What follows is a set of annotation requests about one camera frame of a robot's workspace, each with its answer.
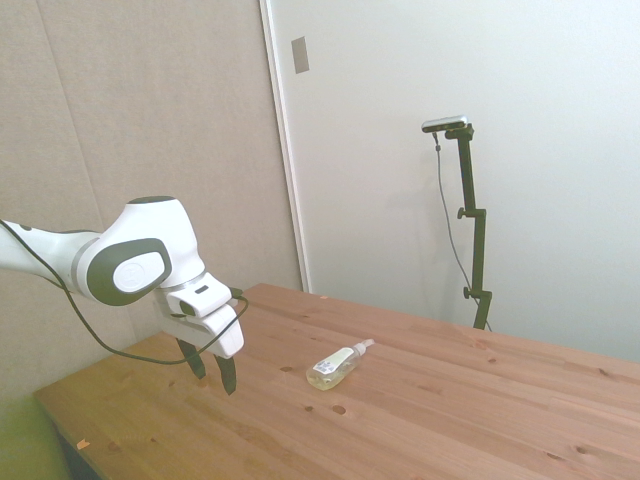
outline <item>cable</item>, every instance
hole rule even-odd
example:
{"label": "cable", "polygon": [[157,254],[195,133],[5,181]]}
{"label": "cable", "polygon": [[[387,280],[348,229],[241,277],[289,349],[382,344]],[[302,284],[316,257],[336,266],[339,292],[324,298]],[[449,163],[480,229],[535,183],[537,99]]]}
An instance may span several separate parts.
{"label": "cable", "polygon": [[[464,267],[462,266],[462,262],[460,262],[460,258],[458,257],[458,251],[456,250],[456,246],[453,243],[453,234],[451,233],[451,221],[449,220],[449,210],[447,209],[447,202],[444,199],[444,190],[442,189],[442,173],[441,173],[441,168],[440,168],[440,150],[442,150],[442,147],[440,146],[440,143],[438,142],[438,133],[437,132],[432,132],[433,133],[433,138],[436,141],[436,153],[438,155],[438,185],[440,187],[440,198],[442,198],[442,206],[444,207],[444,217],[447,220],[447,231],[449,233],[449,242],[451,243],[451,249],[453,250],[453,255],[456,257],[456,262],[458,262],[458,266],[460,267],[460,271],[462,271],[462,275],[464,275],[464,280],[465,282],[467,282],[467,288],[469,290],[471,290],[471,282],[469,282],[469,277],[467,276],[467,272],[465,272]],[[476,305],[479,306],[480,303],[478,302],[477,298],[473,298],[473,301],[476,302]],[[493,329],[491,328],[491,325],[489,324],[489,320],[486,321],[487,322],[487,328],[489,329],[490,332],[493,332]]]}
{"label": "cable", "polygon": [[71,292],[69,291],[69,289],[67,288],[67,285],[64,283],[64,280],[62,280],[62,278],[60,277],[60,275],[58,275],[58,273],[51,267],[51,265],[49,265],[44,259],[42,259],[40,257],[40,255],[38,255],[36,252],[33,251],[33,249],[20,237],[20,235],[18,235],[13,228],[11,228],[9,225],[7,225],[7,223],[4,220],[0,219],[0,225],[2,225],[13,237],[15,237],[15,239],[36,259],[38,260],[42,265],[44,265],[44,267],[49,270],[49,272],[51,272],[51,274],[55,277],[55,279],[60,282],[60,286],[61,288],[64,290],[64,293],[67,296],[67,299],[69,300],[69,303],[71,304],[71,307],[73,308],[73,310],[76,312],[76,315],[78,316],[78,318],[80,319],[80,321],[82,322],[82,324],[85,326],[85,328],[89,331],[89,333],[91,334],[91,336],[93,337],[93,339],[98,342],[98,344],[104,348],[105,350],[115,354],[115,355],[120,355],[121,357],[126,357],[126,358],[131,358],[133,360],[140,360],[142,362],[150,362],[150,363],[158,363],[160,365],[179,365],[181,363],[186,363],[189,360],[192,360],[196,357],[198,357],[201,353],[203,353],[207,348],[209,348],[211,345],[213,345],[222,335],[225,334],[225,332],[231,328],[231,326],[238,321],[238,319],[244,314],[244,312],[247,311],[247,308],[249,308],[249,300],[247,300],[245,297],[243,297],[242,295],[239,295],[238,298],[239,300],[242,300],[244,302],[244,307],[242,308],[242,310],[240,311],[240,313],[238,313],[235,318],[233,320],[231,320],[226,327],[224,327],[224,329],[222,330],[222,332],[220,332],[218,335],[216,335],[214,337],[213,340],[211,340],[209,343],[207,343],[204,347],[202,347],[200,350],[198,350],[197,352],[195,352],[193,355],[190,355],[188,357],[185,357],[181,360],[158,360],[157,358],[150,358],[150,357],[143,357],[140,355],[133,355],[131,353],[126,353],[126,352],[122,352],[120,350],[116,350],[115,348],[110,347],[109,345],[107,345],[106,343],[104,343],[104,341],[102,341],[102,339],[98,336],[98,334],[93,330],[93,328],[91,328],[91,325],[89,325],[89,322],[87,322],[87,320],[84,318],[84,316],[82,315],[82,312],[80,311],[80,309],[78,308],[78,306],[76,305],[75,300],[73,299],[73,297],[71,296]]}

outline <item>soap bottle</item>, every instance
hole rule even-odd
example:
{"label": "soap bottle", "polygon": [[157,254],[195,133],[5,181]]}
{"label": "soap bottle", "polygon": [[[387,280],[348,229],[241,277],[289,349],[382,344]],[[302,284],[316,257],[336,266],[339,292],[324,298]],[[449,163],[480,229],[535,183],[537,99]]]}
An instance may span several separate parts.
{"label": "soap bottle", "polygon": [[345,347],[319,361],[307,370],[307,380],[320,390],[329,390],[339,384],[360,363],[367,347],[375,342],[371,339]]}

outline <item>wood grain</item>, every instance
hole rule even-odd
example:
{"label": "wood grain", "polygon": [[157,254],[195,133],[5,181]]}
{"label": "wood grain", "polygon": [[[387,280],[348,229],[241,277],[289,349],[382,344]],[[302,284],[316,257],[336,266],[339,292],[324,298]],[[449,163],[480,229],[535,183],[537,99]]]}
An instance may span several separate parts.
{"label": "wood grain", "polygon": [[[36,393],[104,478],[637,480],[640,364],[269,285],[238,390],[109,357]],[[374,338],[336,388],[305,371]],[[129,349],[176,358],[158,334]]]}

